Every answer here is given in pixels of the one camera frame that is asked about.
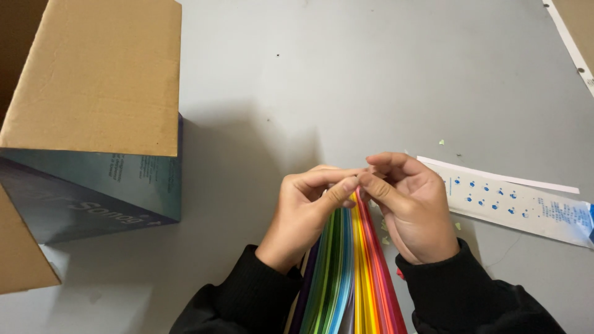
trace paper packaging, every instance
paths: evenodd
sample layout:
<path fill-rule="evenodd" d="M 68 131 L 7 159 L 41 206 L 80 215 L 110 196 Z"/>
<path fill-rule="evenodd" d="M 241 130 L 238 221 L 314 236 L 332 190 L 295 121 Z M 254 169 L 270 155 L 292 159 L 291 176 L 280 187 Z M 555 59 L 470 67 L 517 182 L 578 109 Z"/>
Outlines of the paper packaging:
<path fill-rule="evenodd" d="M 5 1 L 0 293 L 59 284 L 37 243 L 180 220 L 181 5 Z"/>

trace black sleeve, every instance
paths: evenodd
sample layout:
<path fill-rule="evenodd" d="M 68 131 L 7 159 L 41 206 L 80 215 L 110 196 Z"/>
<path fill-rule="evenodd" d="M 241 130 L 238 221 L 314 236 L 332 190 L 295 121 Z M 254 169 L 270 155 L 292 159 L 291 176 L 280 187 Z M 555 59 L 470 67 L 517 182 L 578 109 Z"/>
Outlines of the black sleeve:
<path fill-rule="evenodd" d="M 283 275 L 266 266 L 248 245 L 231 274 L 219 285 L 202 287 L 169 334 L 281 333 L 302 277 L 296 268 Z"/>
<path fill-rule="evenodd" d="M 524 288 L 492 280 L 468 244 L 458 243 L 460 253 L 438 263 L 414 266 L 396 257 L 415 303 L 412 320 L 419 334 L 565 333 Z"/>

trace white paper edge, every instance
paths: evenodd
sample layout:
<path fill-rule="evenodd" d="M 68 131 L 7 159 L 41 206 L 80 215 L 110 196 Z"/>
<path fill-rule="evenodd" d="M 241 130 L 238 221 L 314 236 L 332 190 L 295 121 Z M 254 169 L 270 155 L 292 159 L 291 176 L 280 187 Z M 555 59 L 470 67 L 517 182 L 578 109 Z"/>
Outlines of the white paper edge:
<path fill-rule="evenodd" d="M 573 41 L 573 37 L 569 33 L 569 30 L 567 30 L 565 22 L 563 22 L 563 19 L 561 18 L 561 15 L 559 15 L 559 12 L 557 11 L 557 8 L 555 7 L 555 4 L 552 0 L 542 0 L 542 3 L 549 6 L 547 8 L 549 14 L 552 17 L 553 22 L 559 31 L 559 35 L 561 35 L 561 39 L 563 40 L 563 43 L 565 43 L 565 48 L 567 48 L 567 51 L 569 52 L 573 63 L 576 65 L 576 68 L 584 69 L 584 73 L 578 72 L 578 74 L 582 77 L 584 83 L 586 83 L 586 87 L 588 90 L 590 90 L 590 93 L 594 97 L 594 75 L 592 75 L 592 72 L 588 68 L 584 57 L 582 57 L 580 50 Z"/>
<path fill-rule="evenodd" d="M 580 190 L 578 188 L 569 187 L 567 185 L 553 184 L 553 183 L 540 182 L 540 181 L 532 181 L 529 179 L 521 179 L 521 178 L 515 178 L 515 177 L 507 177 L 505 175 L 493 174 L 493 173 L 483 172 L 483 171 L 479 171 L 479 170 L 472 169 L 472 168 L 453 165 L 451 163 L 430 159 L 428 157 L 417 156 L 416 159 L 422 163 L 430 163 L 432 165 L 442 166 L 442 167 L 454 169 L 455 171 L 470 173 L 470 174 L 478 175 L 478 176 L 484 177 L 484 178 L 496 179 L 499 181 L 505 181 L 505 182 L 515 183 L 515 184 L 529 185 L 531 187 L 565 191 L 566 193 L 572 193 L 572 194 L 580 193 Z"/>

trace rainbow paper strips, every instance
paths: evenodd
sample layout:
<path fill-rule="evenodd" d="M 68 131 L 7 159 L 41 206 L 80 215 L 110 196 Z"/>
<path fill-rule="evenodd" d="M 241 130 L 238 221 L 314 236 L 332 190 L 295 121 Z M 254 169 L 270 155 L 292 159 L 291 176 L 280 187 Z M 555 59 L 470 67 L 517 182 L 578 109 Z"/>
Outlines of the rainbow paper strips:
<path fill-rule="evenodd" d="M 404 334 L 386 258 L 359 191 L 337 209 L 309 252 L 286 333 Z"/>

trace table surface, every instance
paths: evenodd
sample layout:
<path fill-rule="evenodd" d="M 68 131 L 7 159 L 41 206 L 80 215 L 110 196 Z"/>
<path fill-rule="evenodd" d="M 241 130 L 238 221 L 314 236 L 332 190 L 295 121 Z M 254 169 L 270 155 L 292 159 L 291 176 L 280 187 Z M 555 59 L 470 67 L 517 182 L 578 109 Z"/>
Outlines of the table surface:
<path fill-rule="evenodd" d="M 0 333 L 166 333 L 259 242 L 282 177 L 319 163 L 407 150 L 594 201 L 594 99 L 541 0 L 182 4 L 182 223 L 43 247 L 64 284 L 1 296 Z M 589 332 L 590 250 L 453 220 L 493 278 Z"/>

